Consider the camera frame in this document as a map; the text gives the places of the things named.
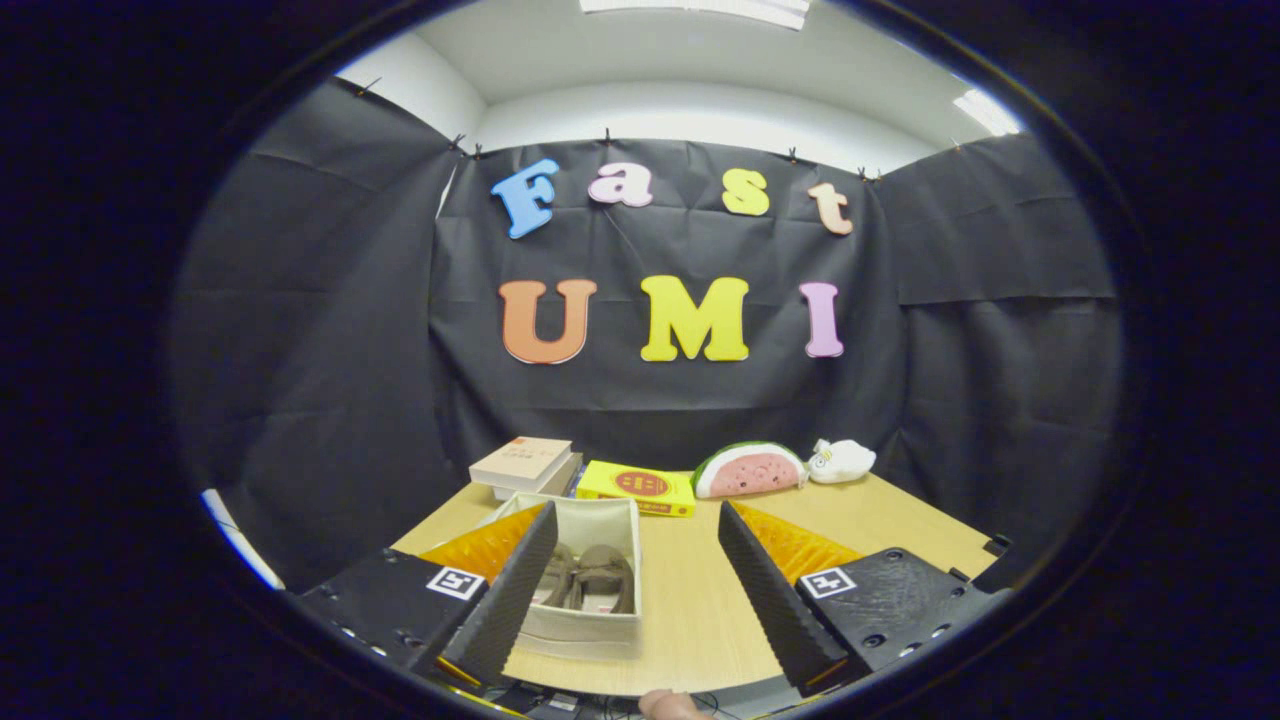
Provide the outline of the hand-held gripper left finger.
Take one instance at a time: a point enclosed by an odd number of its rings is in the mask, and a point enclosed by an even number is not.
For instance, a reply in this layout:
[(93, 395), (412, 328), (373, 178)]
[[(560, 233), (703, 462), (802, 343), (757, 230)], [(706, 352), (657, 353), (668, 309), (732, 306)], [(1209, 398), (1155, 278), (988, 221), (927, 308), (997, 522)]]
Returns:
[(558, 541), (538, 501), (420, 555), (379, 550), (298, 597), (348, 642), (463, 691), (502, 679)]

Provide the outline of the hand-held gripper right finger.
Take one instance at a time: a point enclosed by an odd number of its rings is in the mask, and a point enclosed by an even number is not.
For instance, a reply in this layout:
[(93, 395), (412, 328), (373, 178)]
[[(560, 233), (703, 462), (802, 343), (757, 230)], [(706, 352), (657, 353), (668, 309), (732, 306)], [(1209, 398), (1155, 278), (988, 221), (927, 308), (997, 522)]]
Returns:
[(718, 539), (787, 682), (803, 697), (884, 670), (965, 632), (1006, 591), (901, 547), (860, 555), (724, 501)]

